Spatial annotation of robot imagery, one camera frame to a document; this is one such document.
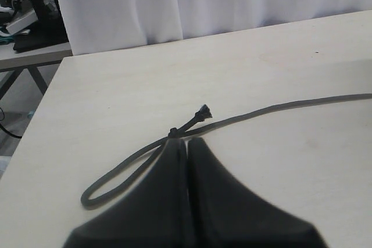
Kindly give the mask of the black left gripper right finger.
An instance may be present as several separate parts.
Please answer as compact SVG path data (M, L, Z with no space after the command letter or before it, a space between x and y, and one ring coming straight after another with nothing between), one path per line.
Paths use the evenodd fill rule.
M202 138L188 142L189 198L200 247L326 247L311 223L239 182Z

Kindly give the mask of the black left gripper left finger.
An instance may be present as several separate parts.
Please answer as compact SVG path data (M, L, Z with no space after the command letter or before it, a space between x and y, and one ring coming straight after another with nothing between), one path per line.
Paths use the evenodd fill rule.
M191 209L184 141L168 141L145 178L123 199L76 228L65 247L190 247Z

